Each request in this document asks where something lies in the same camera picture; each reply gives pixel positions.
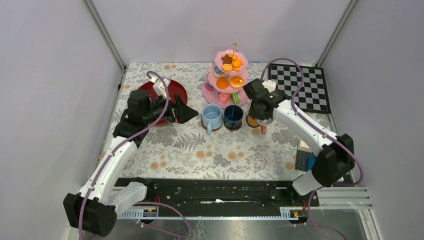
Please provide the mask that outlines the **white pink mug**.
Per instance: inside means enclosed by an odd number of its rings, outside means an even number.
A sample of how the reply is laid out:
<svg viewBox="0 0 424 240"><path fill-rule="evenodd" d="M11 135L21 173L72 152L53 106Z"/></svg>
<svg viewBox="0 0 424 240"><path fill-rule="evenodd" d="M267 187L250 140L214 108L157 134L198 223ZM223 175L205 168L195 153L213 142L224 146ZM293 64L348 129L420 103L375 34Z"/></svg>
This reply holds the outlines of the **white pink mug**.
<svg viewBox="0 0 424 240"><path fill-rule="evenodd" d="M267 134L267 126L271 125L274 122L274 119L269 118L269 119L265 119L265 120L257 120L257 122L260 125L260 131L262 135L266 135Z"/></svg>

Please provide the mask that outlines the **dark red round tray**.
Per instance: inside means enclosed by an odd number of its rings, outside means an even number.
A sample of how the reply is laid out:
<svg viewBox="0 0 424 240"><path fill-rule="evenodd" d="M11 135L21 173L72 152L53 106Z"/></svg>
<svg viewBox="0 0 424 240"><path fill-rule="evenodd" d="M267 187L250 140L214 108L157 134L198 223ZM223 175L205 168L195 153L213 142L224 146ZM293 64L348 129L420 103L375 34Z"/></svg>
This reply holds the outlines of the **dark red round tray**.
<svg viewBox="0 0 424 240"><path fill-rule="evenodd" d="M154 91L153 83L151 83L151 82L143 84L139 89L147 90L149 95L150 95L151 101L155 100L157 97L160 97ZM181 97L182 101L185 104L187 104L187 101L188 101L187 92L180 83L176 82L175 80L171 80L167 89L168 89L168 93L169 93L169 98L165 97L165 107L168 107L169 102L171 102L172 103L171 109L172 109L172 112L173 112L173 105L176 103L175 95L179 95ZM164 119L162 119L162 120L159 120L156 123L156 125L162 126L162 125L167 125L167 124L170 124L170 123L178 123L178 122L177 122L176 119L175 119L174 122L168 122L168 121L165 121Z"/></svg>

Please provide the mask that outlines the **light blue mug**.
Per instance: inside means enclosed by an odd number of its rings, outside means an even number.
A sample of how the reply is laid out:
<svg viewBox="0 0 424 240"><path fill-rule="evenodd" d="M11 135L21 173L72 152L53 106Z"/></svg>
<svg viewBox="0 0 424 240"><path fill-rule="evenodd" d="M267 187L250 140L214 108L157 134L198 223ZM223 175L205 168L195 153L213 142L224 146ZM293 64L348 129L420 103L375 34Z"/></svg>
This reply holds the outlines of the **light blue mug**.
<svg viewBox="0 0 424 240"><path fill-rule="evenodd" d="M222 109L217 104L213 104L213 103L208 104L203 108L201 112L201 119L203 118L209 119L209 120L213 120L217 118L223 119Z"/></svg>

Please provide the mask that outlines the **dark blue mug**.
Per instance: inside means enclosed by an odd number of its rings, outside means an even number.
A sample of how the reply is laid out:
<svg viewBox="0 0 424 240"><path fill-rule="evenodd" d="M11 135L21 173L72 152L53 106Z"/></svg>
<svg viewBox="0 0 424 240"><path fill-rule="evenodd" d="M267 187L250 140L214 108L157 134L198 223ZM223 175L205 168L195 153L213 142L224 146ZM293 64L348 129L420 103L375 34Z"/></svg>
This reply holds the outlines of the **dark blue mug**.
<svg viewBox="0 0 424 240"><path fill-rule="evenodd" d="M235 125L242 123L243 120L243 109L238 105L229 105L225 108L223 112L223 124L227 126Z"/></svg>

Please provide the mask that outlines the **orange pancake stack toy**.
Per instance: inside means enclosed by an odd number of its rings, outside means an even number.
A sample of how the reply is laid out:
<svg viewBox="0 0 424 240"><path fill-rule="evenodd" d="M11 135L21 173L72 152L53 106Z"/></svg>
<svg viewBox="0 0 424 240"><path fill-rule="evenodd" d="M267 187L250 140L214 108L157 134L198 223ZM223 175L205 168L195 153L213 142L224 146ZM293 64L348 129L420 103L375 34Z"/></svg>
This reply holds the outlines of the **orange pancake stack toy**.
<svg viewBox="0 0 424 240"><path fill-rule="evenodd" d="M243 87L244 83L245 83L245 79L241 76L233 76L230 81L229 81L230 85L232 88L234 89L240 89Z"/></svg>

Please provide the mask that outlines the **orange round cookie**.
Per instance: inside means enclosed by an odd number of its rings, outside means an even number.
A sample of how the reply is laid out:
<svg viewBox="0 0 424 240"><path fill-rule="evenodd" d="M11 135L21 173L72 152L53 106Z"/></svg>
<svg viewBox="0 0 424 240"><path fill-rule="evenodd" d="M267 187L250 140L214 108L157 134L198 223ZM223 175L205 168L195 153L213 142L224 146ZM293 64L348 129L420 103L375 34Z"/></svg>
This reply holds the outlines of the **orange round cookie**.
<svg viewBox="0 0 424 240"><path fill-rule="evenodd" d="M217 86L219 89L226 89L226 88L228 88L228 87L229 87L229 85L230 85L230 82L229 82L229 81L228 81L228 79L226 79L225 77L219 78L219 79L216 81L216 86Z"/></svg>

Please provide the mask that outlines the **orange flower cookie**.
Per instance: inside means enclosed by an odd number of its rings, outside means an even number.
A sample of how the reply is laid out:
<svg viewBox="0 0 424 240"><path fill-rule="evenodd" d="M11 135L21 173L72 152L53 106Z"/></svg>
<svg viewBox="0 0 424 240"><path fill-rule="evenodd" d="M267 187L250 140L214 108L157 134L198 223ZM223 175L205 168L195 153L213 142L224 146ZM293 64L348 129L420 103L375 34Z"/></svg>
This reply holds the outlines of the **orange flower cookie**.
<svg viewBox="0 0 424 240"><path fill-rule="evenodd" d="M243 65L243 61L241 59L236 59L232 61L233 68L240 68Z"/></svg>

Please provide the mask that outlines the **round orange cracker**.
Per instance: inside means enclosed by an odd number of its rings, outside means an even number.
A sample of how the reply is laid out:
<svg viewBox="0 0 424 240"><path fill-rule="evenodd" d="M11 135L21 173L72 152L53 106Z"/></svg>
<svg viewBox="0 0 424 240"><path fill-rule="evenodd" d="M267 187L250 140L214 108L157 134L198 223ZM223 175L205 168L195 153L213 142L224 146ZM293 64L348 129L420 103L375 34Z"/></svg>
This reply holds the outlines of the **round orange cracker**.
<svg viewBox="0 0 424 240"><path fill-rule="evenodd" d="M233 66L230 63L225 63L222 65L222 70L224 72L230 73L233 70Z"/></svg>

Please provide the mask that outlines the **blue frosted donut toy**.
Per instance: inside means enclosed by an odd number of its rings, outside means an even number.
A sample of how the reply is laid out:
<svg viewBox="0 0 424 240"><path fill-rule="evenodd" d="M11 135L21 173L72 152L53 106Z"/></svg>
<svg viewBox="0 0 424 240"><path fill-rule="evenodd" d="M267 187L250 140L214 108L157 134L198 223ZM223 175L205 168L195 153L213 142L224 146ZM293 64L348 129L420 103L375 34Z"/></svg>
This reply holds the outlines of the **blue frosted donut toy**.
<svg viewBox="0 0 424 240"><path fill-rule="evenodd" d="M221 71L217 65L213 67L212 74L217 78L226 78L228 74L224 71Z"/></svg>

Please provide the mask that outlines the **brown star cookie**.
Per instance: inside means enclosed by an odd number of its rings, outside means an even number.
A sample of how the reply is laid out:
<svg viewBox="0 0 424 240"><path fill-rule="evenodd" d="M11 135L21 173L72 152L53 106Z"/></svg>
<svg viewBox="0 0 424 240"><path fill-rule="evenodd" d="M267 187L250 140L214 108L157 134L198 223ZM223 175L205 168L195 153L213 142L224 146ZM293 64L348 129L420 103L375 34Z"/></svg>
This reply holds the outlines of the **brown star cookie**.
<svg viewBox="0 0 424 240"><path fill-rule="evenodd" d="M232 62L233 62L233 56L232 55L225 54L221 59L222 59L223 65L232 65Z"/></svg>

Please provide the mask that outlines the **light brown wooden coaster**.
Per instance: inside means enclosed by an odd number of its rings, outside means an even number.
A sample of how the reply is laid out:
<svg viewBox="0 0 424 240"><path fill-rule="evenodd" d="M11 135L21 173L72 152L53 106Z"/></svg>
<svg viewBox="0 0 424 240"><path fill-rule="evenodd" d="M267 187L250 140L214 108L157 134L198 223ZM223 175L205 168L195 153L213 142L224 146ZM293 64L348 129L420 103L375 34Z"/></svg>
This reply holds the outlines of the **light brown wooden coaster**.
<svg viewBox="0 0 424 240"><path fill-rule="evenodd" d="M223 119L221 117L215 119L203 118L201 120L201 126L209 133L215 132L222 128Z"/></svg>

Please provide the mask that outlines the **dark brown wooden coaster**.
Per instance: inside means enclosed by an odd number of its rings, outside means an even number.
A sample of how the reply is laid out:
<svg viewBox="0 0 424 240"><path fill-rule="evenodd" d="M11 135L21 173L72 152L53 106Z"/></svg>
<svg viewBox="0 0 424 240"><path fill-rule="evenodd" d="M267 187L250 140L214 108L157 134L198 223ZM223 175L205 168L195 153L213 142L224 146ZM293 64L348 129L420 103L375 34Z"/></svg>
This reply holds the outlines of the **dark brown wooden coaster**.
<svg viewBox="0 0 424 240"><path fill-rule="evenodd" d="M237 131L237 130L239 130L239 129L242 127L243 123L241 122L241 123L240 123L240 124L238 124L238 125L231 125L231 126L227 126L227 125L224 123L223 125L224 125L224 127L225 127L226 129L228 129L229 131Z"/></svg>

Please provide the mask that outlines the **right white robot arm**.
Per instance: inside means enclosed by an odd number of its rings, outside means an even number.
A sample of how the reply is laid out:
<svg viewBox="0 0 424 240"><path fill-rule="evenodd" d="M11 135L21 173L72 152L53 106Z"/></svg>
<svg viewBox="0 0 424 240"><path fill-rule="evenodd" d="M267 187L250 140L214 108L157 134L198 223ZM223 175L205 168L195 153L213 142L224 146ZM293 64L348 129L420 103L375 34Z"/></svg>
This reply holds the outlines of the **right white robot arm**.
<svg viewBox="0 0 424 240"><path fill-rule="evenodd" d="M251 100L248 114L258 121L274 120L290 128L316 156L312 169L295 179L287 191L287 201L301 205L307 194L322 187L330 187L355 167L353 139L322 127L296 106L284 91L270 92L260 79L243 87Z"/></svg>

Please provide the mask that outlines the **black white chessboard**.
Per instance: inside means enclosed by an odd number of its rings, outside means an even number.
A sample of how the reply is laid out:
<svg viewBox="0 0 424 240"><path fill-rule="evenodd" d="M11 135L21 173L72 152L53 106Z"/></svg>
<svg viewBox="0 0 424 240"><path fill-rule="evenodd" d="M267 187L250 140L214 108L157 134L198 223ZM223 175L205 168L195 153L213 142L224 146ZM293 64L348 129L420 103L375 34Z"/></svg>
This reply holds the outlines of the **black white chessboard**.
<svg viewBox="0 0 424 240"><path fill-rule="evenodd" d="M323 68L302 67L304 83L294 98L304 112L330 114L331 107ZM292 97L300 86L301 72L295 65L272 63L268 66L268 79L276 82L277 89Z"/></svg>

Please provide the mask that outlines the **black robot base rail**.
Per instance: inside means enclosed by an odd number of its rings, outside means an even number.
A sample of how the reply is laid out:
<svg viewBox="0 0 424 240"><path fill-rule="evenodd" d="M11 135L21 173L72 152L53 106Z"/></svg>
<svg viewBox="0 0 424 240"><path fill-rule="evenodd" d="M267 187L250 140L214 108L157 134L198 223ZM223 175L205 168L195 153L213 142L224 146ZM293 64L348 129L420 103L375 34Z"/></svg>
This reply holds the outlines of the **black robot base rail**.
<svg viewBox="0 0 424 240"><path fill-rule="evenodd" d="M148 201L177 209L184 217L277 217L280 208L302 210L308 201L320 205L318 195L300 196L290 181L119 178L116 187L131 182L147 183Z"/></svg>

